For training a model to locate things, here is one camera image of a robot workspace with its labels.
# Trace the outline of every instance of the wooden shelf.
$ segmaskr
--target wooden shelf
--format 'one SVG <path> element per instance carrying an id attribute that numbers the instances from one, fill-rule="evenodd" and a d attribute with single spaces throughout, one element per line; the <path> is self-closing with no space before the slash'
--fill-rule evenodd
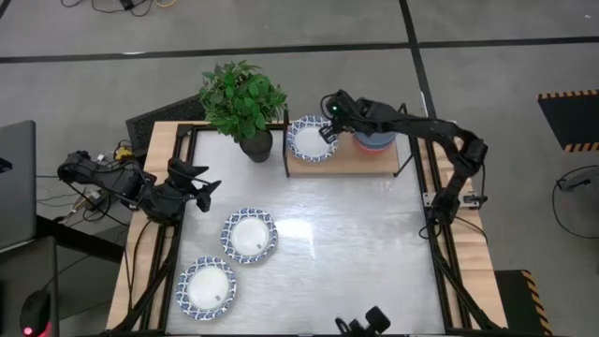
<path id="1" fill-rule="evenodd" d="M 392 174 L 400 170 L 397 145 L 381 154 L 366 154 L 354 144 L 351 134 L 339 135 L 339 147 L 333 157 L 322 163 L 309 163 L 296 158 L 286 149 L 289 174 Z"/>

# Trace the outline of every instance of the blue patterned plate rim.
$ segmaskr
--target blue patterned plate rim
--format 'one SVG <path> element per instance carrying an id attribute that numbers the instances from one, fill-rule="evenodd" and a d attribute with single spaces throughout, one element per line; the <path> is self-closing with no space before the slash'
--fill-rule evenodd
<path id="1" fill-rule="evenodd" d="M 212 309 L 200 309 L 194 305 L 189 299 L 189 283 L 192 277 L 201 269 L 206 267 L 216 267 L 223 271 L 228 280 L 228 292 L 226 298 L 221 303 Z M 177 303 L 187 315 L 190 315 L 197 320 L 211 320 L 224 314 L 230 307 L 231 302 L 235 298 L 237 291 L 237 281 L 235 280 L 235 273 L 229 267 L 229 265 L 219 257 L 203 256 L 196 260 L 191 267 L 179 275 L 177 287 L 175 289 L 175 298 Z"/>
<path id="2" fill-rule="evenodd" d="M 255 218 L 261 220 L 267 227 L 269 231 L 269 237 L 267 239 L 266 248 L 262 249 L 258 254 L 254 256 L 247 256 L 241 254 L 239 251 L 235 249 L 232 241 L 233 228 L 243 219 L 247 218 Z M 225 253 L 234 259 L 235 261 L 248 264 L 248 263 L 256 263 L 257 261 L 263 259 L 266 255 L 268 255 L 274 247 L 277 245 L 277 241 L 279 238 L 279 234 L 277 232 L 277 227 L 274 225 L 274 220 L 270 213 L 255 209 L 255 208 L 242 208 L 237 212 L 232 213 L 228 219 L 225 221 L 225 225 L 223 226 L 223 231 L 221 233 L 221 244 L 223 244 L 223 249 L 225 249 Z"/>
<path id="3" fill-rule="evenodd" d="M 329 120 L 322 116 L 315 115 L 303 116 L 297 121 L 293 122 L 289 126 L 286 135 L 287 144 L 289 144 L 289 149 L 291 150 L 291 153 L 297 158 L 306 160 L 311 163 L 320 163 L 325 160 L 329 160 L 333 156 L 333 154 L 335 154 L 335 151 L 337 151 L 337 147 L 339 146 L 339 141 L 337 139 L 334 140 L 331 144 L 329 144 L 329 148 L 324 154 L 321 154 L 319 156 L 310 156 L 307 154 L 303 154 L 300 151 L 300 149 L 298 149 L 298 146 L 295 142 L 295 137 L 301 131 L 301 129 L 307 126 L 315 126 L 320 128 L 326 125 L 330 125 Z"/>

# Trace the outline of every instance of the potted plant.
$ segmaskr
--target potted plant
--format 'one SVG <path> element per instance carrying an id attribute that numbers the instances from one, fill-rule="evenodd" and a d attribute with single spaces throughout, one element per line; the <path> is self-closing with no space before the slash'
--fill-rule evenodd
<path id="1" fill-rule="evenodd" d="M 257 69 L 260 67 L 241 61 L 203 72 L 199 100 L 206 110 L 206 121 L 219 133 L 233 137 L 245 154 L 261 163 L 269 158 L 272 148 L 272 133 L 266 124 L 287 110 L 287 95 Z"/>

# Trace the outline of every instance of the computer mouse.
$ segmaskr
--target computer mouse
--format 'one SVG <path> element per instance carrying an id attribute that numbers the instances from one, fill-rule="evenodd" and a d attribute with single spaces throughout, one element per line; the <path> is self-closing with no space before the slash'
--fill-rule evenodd
<path id="1" fill-rule="evenodd" d="M 21 332 L 23 336 L 41 336 L 50 326 L 50 293 L 38 290 L 27 297 L 21 308 Z"/>

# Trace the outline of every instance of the white tabletop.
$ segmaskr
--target white tabletop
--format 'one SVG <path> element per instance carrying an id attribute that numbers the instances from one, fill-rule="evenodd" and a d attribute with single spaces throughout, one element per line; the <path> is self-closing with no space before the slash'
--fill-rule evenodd
<path id="1" fill-rule="evenodd" d="M 210 167 L 202 179 L 223 183 L 209 212 L 187 205 L 173 286 L 199 257 L 218 256 L 236 274 L 237 295 L 212 321 L 185 315 L 173 296 L 167 332 L 337 334 L 335 317 L 366 325 L 374 305 L 391 321 L 386 333 L 443 332 L 429 243 L 417 235 L 425 221 L 414 162 L 397 178 L 286 178 L 282 131 L 273 136 L 269 160 L 256 164 L 231 138 L 198 134 L 194 165 Z M 403 161 L 407 138 L 397 143 Z M 270 212 L 279 232 L 277 248 L 257 264 L 233 261 L 220 243 L 226 219 L 242 207 Z"/>

